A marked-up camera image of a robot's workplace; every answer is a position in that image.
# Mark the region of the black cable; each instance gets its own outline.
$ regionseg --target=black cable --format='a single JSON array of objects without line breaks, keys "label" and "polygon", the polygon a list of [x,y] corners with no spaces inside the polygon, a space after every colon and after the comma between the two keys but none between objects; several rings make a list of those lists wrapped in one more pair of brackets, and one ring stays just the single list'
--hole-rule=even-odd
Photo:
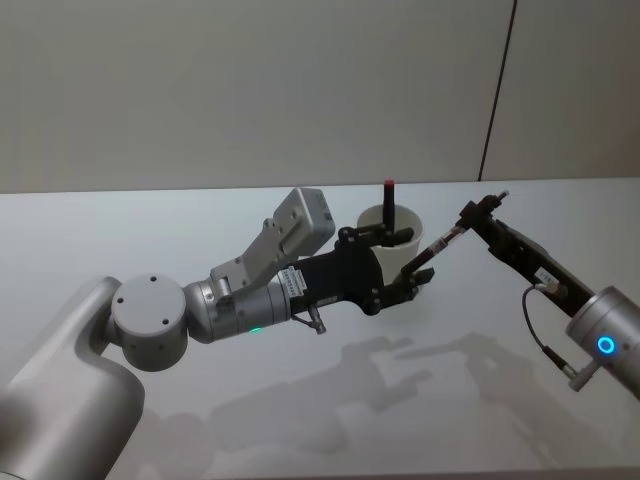
[{"label": "black cable", "polygon": [[549,357],[549,359],[556,365],[556,367],[558,367],[562,371],[565,371],[565,368],[567,367],[569,370],[573,370],[571,365],[569,365],[564,358],[558,355],[551,347],[542,343],[538,335],[536,335],[536,332],[533,330],[533,325],[531,325],[531,319],[529,318],[529,311],[527,310],[527,295],[529,295],[529,292],[533,290],[537,290],[536,285],[532,285],[522,293],[522,313],[524,313],[524,321],[527,322],[527,327],[529,327],[531,336],[536,341],[538,346],[542,349],[542,352],[547,357]]},{"label": "black cable", "polygon": [[522,313],[524,313],[524,321],[527,322],[527,327],[529,327],[529,331],[531,332],[531,336],[536,341],[536,343],[544,350],[545,345],[540,341],[538,335],[533,330],[533,325],[531,325],[531,319],[529,318],[529,312],[527,310],[527,295],[533,290],[535,290],[535,285],[530,286],[522,293]]}]

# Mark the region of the white table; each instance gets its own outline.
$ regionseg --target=white table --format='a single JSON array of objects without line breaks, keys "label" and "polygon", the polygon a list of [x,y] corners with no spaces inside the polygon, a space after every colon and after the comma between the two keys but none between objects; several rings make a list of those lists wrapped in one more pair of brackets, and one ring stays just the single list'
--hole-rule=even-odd
[{"label": "white table", "polygon": [[[640,179],[408,185],[425,240],[468,200],[511,191],[496,216],[594,290],[640,301]],[[244,250],[289,189],[0,196],[0,365],[86,280],[144,272],[181,284]],[[375,186],[324,188],[338,226]],[[136,372],[147,401],[110,479],[342,475],[638,465],[640,403],[600,372],[576,394],[529,336],[527,286],[468,233],[435,259],[410,304],[365,317],[323,309],[317,337],[287,322]],[[540,336],[575,366],[568,319],[532,295]],[[402,359],[403,352],[420,352]],[[115,347],[109,358],[124,363]]]}]

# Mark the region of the blue led ring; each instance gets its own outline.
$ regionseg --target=blue led ring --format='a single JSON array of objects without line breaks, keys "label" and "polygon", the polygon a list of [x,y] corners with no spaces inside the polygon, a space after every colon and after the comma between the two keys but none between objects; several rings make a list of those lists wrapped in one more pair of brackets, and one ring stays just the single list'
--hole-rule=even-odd
[{"label": "blue led ring", "polygon": [[604,355],[611,355],[616,350],[616,344],[613,338],[602,336],[598,339],[598,350]]}]

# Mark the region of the paper cup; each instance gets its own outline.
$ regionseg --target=paper cup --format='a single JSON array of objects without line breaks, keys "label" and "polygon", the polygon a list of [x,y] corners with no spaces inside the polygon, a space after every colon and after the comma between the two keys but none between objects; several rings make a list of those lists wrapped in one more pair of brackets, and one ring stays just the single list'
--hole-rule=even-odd
[{"label": "paper cup", "polygon": [[[382,268],[382,278],[385,285],[393,282],[393,279],[400,273],[400,269],[418,254],[420,240],[422,239],[422,221],[420,221],[420,217],[413,210],[402,205],[396,205],[395,208],[396,231],[411,227],[414,234],[410,242],[403,243],[397,247],[371,248]],[[375,205],[362,212],[358,217],[357,226],[364,227],[375,223],[382,223],[382,205]]]}]

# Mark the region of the cylindrical joint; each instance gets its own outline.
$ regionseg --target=cylindrical joint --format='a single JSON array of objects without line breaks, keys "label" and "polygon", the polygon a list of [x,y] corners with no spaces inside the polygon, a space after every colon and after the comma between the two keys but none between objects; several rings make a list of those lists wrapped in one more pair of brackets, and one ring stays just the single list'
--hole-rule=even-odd
[{"label": "cylindrical joint", "polygon": [[147,274],[122,284],[111,305],[114,329],[127,361],[156,372],[175,364],[187,348],[185,296],[170,278]]},{"label": "cylindrical joint", "polygon": [[566,331],[640,398],[640,308],[634,302],[607,287],[578,310]]},{"label": "cylindrical joint", "polygon": [[201,343],[255,331],[289,320],[291,316],[289,297],[279,281],[238,293],[228,304],[216,303],[209,279],[187,285],[184,292],[189,335]]}]

